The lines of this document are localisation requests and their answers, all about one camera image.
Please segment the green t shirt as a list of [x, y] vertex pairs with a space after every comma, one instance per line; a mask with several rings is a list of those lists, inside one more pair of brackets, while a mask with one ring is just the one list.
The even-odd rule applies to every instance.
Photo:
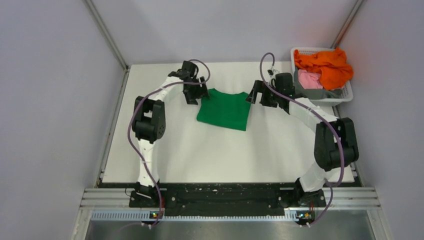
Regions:
[[246, 101], [248, 94], [208, 90], [209, 97], [201, 99], [196, 120], [201, 123], [238, 131], [246, 131], [251, 103]]

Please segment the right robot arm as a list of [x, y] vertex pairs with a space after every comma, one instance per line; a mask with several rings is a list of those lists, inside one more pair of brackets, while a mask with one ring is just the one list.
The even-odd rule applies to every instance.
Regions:
[[319, 198], [324, 185], [338, 186], [344, 177], [345, 167], [359, 158], [354, 122], [338, 118], [323, 111], [307, 96], [295, 89], [292, 75], [272, 73], [270, 81], [255, 80], [246, 98], [250, 104], [259, 103], [264, 107], [281, 108], [287, 114], [302, 121], [314, 134], [314, 163], [295, 181], [294, 189], [284, 196], [283, 207], [308, 206]]

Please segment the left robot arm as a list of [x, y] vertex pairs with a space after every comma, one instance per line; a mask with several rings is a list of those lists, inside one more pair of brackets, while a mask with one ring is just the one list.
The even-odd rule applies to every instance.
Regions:
[[177, 95], [183, 94], [187, 105], [198, 105], [198, 101], [209, 98], [207, 88], [209, 76], [198, 76], [201, 60], [183, 61], [181, 67], [170, 72], [165, 81], [146, 96], [138, 96], [128, 128], [127, 138], [130, 146], [140, 160], [140, 175], [135, 191], [149, 207], [163, 207], [163, 197], [155, 174], [155, 142], [160, 140], [166, 130], [166, 104]]

